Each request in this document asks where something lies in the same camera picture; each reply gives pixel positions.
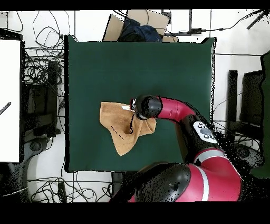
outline red robot arm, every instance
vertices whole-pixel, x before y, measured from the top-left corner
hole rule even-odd
[[[182,153],[187,164],[158,164],[142,170],[111,201],[126,201],[127,198],[129,202],[239,199],[240,175],[219,148],[206,121],[191,106],[165,97],[140,96],[131,101],[130,107],[139,119],[161,118],[174,122],[180,148],[187,152],[186,156]],[[131,191],[129,196],[123,197],[127,191]]]

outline cardboard box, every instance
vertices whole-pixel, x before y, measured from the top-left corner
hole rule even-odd
[[[164,35],[169,18],[149,10],[128,10],[127,17],[138,21],[141,25],[150,25],[157,28],[160,35]],[[117,41],[123,29],[124,22],[111,14],[102,41]],[[177,37],[164,36],[163,42],[178,42]]]

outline green table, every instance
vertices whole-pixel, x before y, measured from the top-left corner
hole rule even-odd
[[[261,56],[264,80],[263,90],[263,155],[265,163],[261,167],[255,167],[251,174],[257,178],[270,178],[270,51]]]
[[[65,36],[66,171],[138,171],[153,162],[183,162],[167,120],[157,120],[153,134],[119,156],[99,122],[100,103],[160,95],[189,102],[209,120],[213,43],[76,42]]]

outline brown cloth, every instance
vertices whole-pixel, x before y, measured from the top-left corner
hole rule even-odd
[[[156,128],[156,120],[139,120],[136,116],[132,122],[132,132],[130,132],[130,122],[134,112],[125,110],[117,102],[102,102],[100,107],[100,123],[109,130],[116,151],[120,156],[129,152],[135,145],[139,136],[152,134]]]

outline navy bag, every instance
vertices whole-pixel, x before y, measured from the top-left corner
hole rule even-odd
[[[124,22],[123,30],[118,41],[162,43],[162,39],[155,28],[148,25],[140,26],[140,23],[129,18]]]

